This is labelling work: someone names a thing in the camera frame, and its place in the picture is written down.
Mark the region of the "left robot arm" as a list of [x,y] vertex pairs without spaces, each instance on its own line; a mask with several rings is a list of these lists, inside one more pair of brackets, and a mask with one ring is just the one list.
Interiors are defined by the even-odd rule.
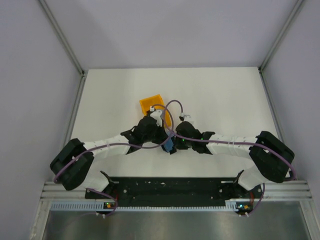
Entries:
[[111,138],[91,142],[73,138],[50,163],[53,181],[67,191],[93,189],[102,198],[109,198],[114,187],[106,172],[98,168],[99,164],[108,157],[145,149],[145,143],[152,143],[153,148],[162,147],[166,152],[173,147],[172,138],[163,122],[151,116],[143,117],[133,128]]

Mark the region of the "yellow plastic bin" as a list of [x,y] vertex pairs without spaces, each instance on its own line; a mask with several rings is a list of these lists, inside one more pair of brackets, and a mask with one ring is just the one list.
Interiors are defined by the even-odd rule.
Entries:
[[139,100],[139,104],[142,110],[142,113],[144,116],[146,116],[148,114],[148,112],[150,111],[150,108],[155,105],[155,109],[156,110],[163,110],[164,108],[159,106],[165,106],[165,103],[163,101],[163,98],[161,97],[160,94],[151,96],[151,97],[147,97],[144,99]]

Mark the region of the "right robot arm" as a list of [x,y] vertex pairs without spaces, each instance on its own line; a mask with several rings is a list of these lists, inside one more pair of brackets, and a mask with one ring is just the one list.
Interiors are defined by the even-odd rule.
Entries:
[[238,137],[200,132],[189,121],[176,127],[175,146],[179,150],[192,149],[199,154],[230,155],[253,161],[253,166],[239,172],[233,192],[245,198],[252,189],[268,181],[283,183],[292,170],[295,154],[269,131],[261,131],[254,137]]

